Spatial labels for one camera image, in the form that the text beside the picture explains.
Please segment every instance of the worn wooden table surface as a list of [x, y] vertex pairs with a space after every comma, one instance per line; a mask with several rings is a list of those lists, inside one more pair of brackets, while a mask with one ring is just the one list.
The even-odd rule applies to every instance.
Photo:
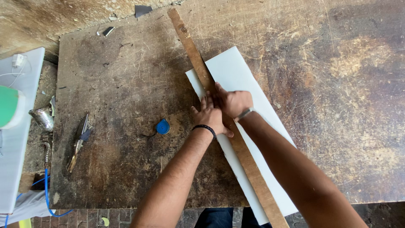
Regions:
[[[192, 128], [192, 68], [167, 17], [61, 37], [52, 208], [136, 207]], [[396, 0], [187, 0], [178, 10], [205, 60], [236, 45], [298, 148], [351, 203], [405, 200], [405, 3]], [[92, 134], [66, 171], [80, 120]], [[152, 134], [166, 118], [167, 135]], [[217, 142], [187, 207], [241, 206]]]

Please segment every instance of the wooden ruler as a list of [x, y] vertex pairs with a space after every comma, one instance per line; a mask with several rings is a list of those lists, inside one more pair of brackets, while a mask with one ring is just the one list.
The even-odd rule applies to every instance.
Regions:
[[[172, 23], [175, 27], [177, 35], [180, 38], [181, 43], [183, 44], [188, 57], [193, 64], [194, 70], [196, 71], [198, 78], [201, 81], [202, 86], [206, 91], [210, 91], [212, 94], [216, 94], [215, 82], [212, 78], [207, 66], [205, 65], [204, 60], [202, 59], [200, 53], [198, 52], [191, 36], [184, 25], [183, 20], [181, 19], [179, 12], [173, 8], [170, 9], [167, 14], [169, 15]], [[289, 228], [284, 216], [280, 212], [273, 195], [270, 192], [270, 189], [267, 187], [266, 182], [264, 181], [262, 174], [260, 173], [259, 168], [256, 165], [245, 141], [242, 138], [241, 133], [236, 127], [235, 122], [232, 118], [227, 115], [223, 115], [222, 120], [224, 125], [227, 126], [234, 133], [233, 138], [229, 138], [229, 141], [232, 144], [236, 155], [239, 158], [239, 161], [242, 164], [245, 173], [256, 192], [256, 195], [262, 205], [271, 225], [274, 228]]]

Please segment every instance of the power adapter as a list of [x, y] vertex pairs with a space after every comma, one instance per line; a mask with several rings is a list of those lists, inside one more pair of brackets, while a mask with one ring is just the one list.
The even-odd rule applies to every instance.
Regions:
[[13, 55], [13, 67], [17, 68], [17, 67], [21, 66], [23, 59], [24, 59], [24, 56], [21, 54]]

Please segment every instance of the scissors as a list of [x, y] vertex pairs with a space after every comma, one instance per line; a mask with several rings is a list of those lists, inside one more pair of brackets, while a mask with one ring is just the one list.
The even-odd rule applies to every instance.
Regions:
[[75, 167], [76, 160], [77, 160], [77, 153], [79, 152], [80, 148], [82, 147], [83, 141], [87, 141], [90, 136], [90, 130], [87, 130], [87, 125], [89, 123], [89, 114], [86, 115], [85, 118], [80, 122], [79, 129], [77, 130], [75, 136], [75, 144], [73, 145], [75, 154], [72, 157], [72, 161], [68, 167], [68, 172], [72, 172], [73, 168]]

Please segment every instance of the blue jeans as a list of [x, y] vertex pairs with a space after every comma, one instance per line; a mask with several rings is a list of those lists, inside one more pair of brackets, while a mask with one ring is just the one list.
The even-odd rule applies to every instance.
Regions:
[[[194, 228], [232, 228], [233, 208], [206, 208]], [[243, 209], [242, 228], [272, 228], [270, 223], [259, 225], [250, 207]]]

